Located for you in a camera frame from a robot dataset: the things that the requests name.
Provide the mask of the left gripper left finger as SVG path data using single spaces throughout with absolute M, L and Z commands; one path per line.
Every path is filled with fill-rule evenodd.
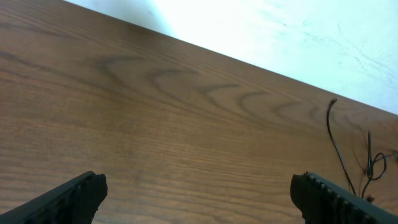
M 88 171 L 3 213 L 1 223 L 90 224 L 107 194 L 106 176 Z

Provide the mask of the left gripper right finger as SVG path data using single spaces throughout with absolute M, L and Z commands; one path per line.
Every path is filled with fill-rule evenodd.
M 292 176 L 290 197 L 305 223 L 397 224 L 397 216 L 312 172 Z

